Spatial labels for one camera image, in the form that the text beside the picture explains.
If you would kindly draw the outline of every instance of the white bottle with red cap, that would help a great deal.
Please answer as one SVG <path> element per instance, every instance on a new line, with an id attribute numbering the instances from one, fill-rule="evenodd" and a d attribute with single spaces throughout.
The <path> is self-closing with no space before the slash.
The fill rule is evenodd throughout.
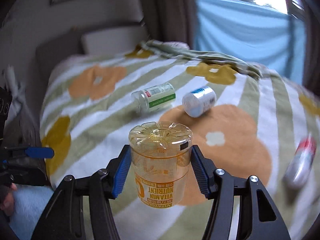
<path id="1" fill-rule="evenodd" d="M 284 174 L 284 181 L 288 187 L 300 189 L 306 184 L 316 155 L 316 149 L 316 141 L 311 134 L 299 143 L 294 158 Z"/>

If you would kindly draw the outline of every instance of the gray wall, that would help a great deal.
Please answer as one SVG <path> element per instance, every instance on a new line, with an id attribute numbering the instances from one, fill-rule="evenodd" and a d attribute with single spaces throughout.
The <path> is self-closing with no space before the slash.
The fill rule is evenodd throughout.
<path id="1" fill-rule="evenodd" d="M 13 65 L 18 79 L 28 83 L 28 104 L 38 119 L 46 84 L 30 87 L 29 83 L 38 75 L 35 50 L 39 44 L 73 27 L 141 19 L 139 0 L 70 0 L 53 6 L 50 0 L 17 0 L 0 29 L 0 71 Z"/>

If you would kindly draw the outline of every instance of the blue fabric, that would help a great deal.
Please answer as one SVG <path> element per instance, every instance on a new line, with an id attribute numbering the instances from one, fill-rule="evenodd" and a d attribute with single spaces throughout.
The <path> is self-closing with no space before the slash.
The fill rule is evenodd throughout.
<path id="1" fill-rule="evenodd" d="M 17 185 L 13 192 L 14 213 L 10 217 L 10 227 L 20 240 L 30 240 L 38 220 L 50 200 L 50 187 Z"/>
<path id="2" fill-rule="evenodd" d="M 292 17 L 292 36 L 289 16 L 274 9 L 234 0 L 196 1 L 196 50 L 258 62 L 302 83 L 306 35 L 301 20 Z"/>

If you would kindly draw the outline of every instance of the striped bedspread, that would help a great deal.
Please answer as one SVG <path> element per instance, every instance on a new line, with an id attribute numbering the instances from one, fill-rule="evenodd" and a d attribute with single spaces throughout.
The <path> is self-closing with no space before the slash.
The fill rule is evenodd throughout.
<path id="1" fill-rule="evenodd" d="M 137 116 L 131 93 L 169 82 L 176 100 L 169 108 Z M 215 106 L 199 118 L 187 116 L 182 97 L 201 86 L 217 95 Z M 119 155 L 131 128 L 145 122 L 187 125 L 205 157 L 234 176 L 257 175 L 275 201 L 293 240 L 299 240 L 320 211 L 320 156 L 298 192 L 282 183 L 300 140 L 311 133 L 319 145 L 320 108 L 313 95 L 255 63 L 216 53 L 142 42 L 135 51 L 113 57 L 72 57 L 49 80 L 40 136 L 55 157 L 46 161 L 53 187 L 65 175 L 90 176 Z M 123 192 L 111 201 L 122 239 L 201 239 L 212 201 L 201 195 L 192 169 L 183 200 L 155 209 L 137 197 L 130 169 Z M 89 217 L 84 200 L 85 221 Z M 229 239 L 235 239 L 239 198 Z M 87 230 L 88 239 L 92 233 Z"/>

